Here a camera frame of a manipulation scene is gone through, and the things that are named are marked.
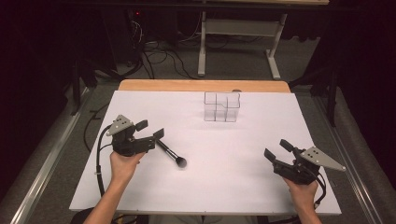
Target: human arm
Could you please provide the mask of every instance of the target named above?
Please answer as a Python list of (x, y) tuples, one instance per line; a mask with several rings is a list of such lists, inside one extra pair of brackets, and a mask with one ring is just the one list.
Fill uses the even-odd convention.
[(321, 221), (314, 208), (315, 193), (318, 182), (313, 181), (309, 185), (298, 185), (287, 178), (283, 178), (288, 184), (294, 208), (303, 224), (320, 224)]
[(110, 223), (113, 215), (119, 205), (122, 193), (128, 186), (129, 181), (134, 175), (134, 170), (139, 160), (145, 153), (139, 153), (132, 157), (124, 157), (117, 152), (112, 152), (110, 155), (111, 162), (111, 180), (108, 188), (99, 201), (93, 208), (91, 213), (85, 219), (84, 223)]

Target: transparent cube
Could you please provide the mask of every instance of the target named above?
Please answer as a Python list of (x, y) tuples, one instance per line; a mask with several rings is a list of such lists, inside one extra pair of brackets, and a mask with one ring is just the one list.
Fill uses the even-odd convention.
[(205, 92), (205, 121), (236, 122), (239, 98), (238, 92)]

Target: white paper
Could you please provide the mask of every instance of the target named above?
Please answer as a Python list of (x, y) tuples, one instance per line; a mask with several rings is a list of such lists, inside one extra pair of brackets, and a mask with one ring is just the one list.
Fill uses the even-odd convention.
[[(241, 92), (236, 122), (204, 121), (204, 92), (115, 91), (101, 131), (117, 115), (134, 123), (148, 120), (136, 138), (164, 128), (162, 141), (187, 160), (186, 168), (156, 146), (141, 160), (124, 192), (118, 210), (139, 214), (286, 215), (295, 214), (288, 187), (274, 174), (264, 156), (266, 148), (280, 161), (294, 156), (279, 145), (286, 139), (298, 148), (313, 141), (292, 93)], [(105, 136), (101, 146), (109, 144)], [(71, 210), (94, 207), (100, 199), (95, 173), (96, 146), (79, 181)], [(101, 165), (105, 188), (110, 179), (109, 154)], [(327, 181), (323, 169), (321, 173)], [(318, 188), (317, 197), (321, 195)], [(317, 209), (319, 214), (341, 214), (330, 185)]]

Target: wooden table edge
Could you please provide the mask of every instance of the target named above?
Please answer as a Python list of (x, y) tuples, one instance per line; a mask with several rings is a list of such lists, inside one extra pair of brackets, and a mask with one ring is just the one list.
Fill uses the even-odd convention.
[(125, 79), (119, 91), (290, 92), (290, 88), (288, 83), (278, 80)]

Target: wrist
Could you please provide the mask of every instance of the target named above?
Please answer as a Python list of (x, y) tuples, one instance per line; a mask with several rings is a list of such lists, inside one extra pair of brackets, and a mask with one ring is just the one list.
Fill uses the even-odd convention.
[(315, 211), (314, 205), (296, 208), (297, 214), (303, 224), (321, 223)]

